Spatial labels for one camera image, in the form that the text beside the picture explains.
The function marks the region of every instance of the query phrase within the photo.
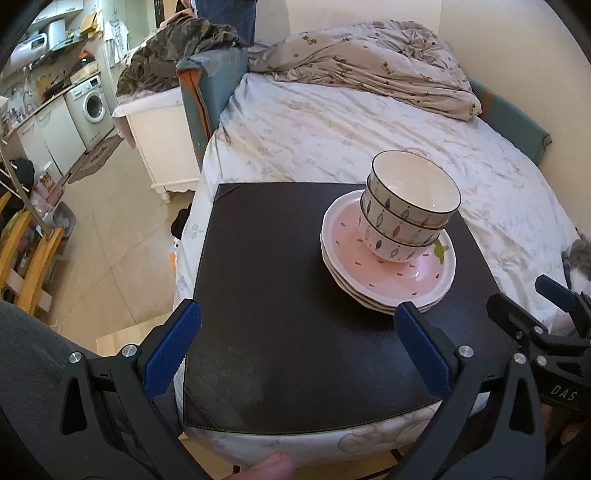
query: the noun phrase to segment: beige patterned blanket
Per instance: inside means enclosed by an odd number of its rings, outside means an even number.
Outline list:
[[[460,120],[480,102],[447,44],[416,22],[372,22],[293,35],[251,54],[282,82],[348,86]]]

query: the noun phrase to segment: blue gripper pad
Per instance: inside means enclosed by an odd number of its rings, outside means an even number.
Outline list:
[[[568,313],[575,309],[577,295],[547,275],[540,275],[535,279],[535,290],[563,312]]]
[[[166,392],[200,329],[199,304],[185,299],[166,323],[155,327],[142,342],[141,351],[149,356],[138,358],[138,372],[143,376],[144,393],[150,400]]]
[[[421,321],[425,324],[427,321],[420,320],[419,316],[422,317],[422,314],[412,303],[400,304],[394,313],[395,329],[429,393],[445,399],[452,393],[454,368],[445,360],[431,335],[421,325]]]

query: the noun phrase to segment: bed rail cushion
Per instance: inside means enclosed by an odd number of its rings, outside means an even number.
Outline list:
[[[220,48],[183,58],[177,64],[187,123],[199,169],[207,142],[219,125],[234,88],[248,69],[245,48]]]
[[[470,85],[482,105],[480,118],[539,165],[552,143],[550,134],[502,96],[475,80],[470,79]]]

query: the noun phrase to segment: green leaf design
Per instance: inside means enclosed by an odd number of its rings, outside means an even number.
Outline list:
[[[433,249],[433,253],[435,253],[435,256],[439,259],[441,265],[443,265],[443,255],[448,250],[449,247],[447,245],[442,245],[439,239],[435,240],[435,248]]]

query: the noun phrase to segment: washing machine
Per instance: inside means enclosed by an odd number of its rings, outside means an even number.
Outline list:
[[[113,130],[113,120],[99,75],[82,81],[67,92],[66,104],[87,152]]]

